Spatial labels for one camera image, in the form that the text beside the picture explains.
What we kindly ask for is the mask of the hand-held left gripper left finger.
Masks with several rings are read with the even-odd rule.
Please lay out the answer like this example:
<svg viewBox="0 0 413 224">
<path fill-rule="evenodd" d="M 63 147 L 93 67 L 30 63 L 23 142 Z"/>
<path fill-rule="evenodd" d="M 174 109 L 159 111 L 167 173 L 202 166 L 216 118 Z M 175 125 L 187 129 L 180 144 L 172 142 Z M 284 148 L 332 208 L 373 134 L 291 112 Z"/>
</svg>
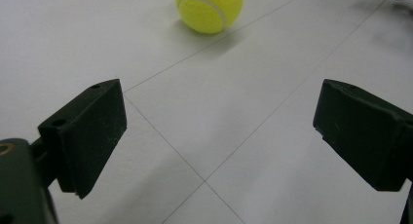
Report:
<svg viewBox="0 0 413 224">
<path fill-rule="evenodd" d="M 85 89 L 44 121 L 38 131 L 60 189 L 88 196 L 126 129 L 118 79 Z"/>
</svg>

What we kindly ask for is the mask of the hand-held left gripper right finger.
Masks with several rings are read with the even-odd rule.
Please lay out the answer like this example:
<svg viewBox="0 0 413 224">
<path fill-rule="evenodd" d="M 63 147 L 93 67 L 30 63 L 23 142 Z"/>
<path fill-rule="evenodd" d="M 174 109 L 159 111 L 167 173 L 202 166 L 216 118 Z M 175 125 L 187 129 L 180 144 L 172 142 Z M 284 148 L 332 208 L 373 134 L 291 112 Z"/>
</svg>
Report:
<svg viewBox="0 0 413 224">
<path fill-rule="evenodd" d="M 313 126 L 374 189 L 398 191 L 413 177 L 413 114 L 384 99 L 326 79 Z"/>
</svg>

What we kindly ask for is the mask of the yellow tennis ball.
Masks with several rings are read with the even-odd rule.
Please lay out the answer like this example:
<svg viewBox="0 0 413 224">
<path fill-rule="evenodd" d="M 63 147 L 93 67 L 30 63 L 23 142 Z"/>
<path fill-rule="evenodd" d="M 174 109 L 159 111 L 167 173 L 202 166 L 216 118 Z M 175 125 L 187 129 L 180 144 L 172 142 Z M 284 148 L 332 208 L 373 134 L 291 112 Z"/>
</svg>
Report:
<svg viewBox="0 0 413 224">
<path fill-rule="evenodd" d="M 181 20 L 191 29 L 219 33 L 238 18 L 244 0 L 175 0 Z"/>
</svg>

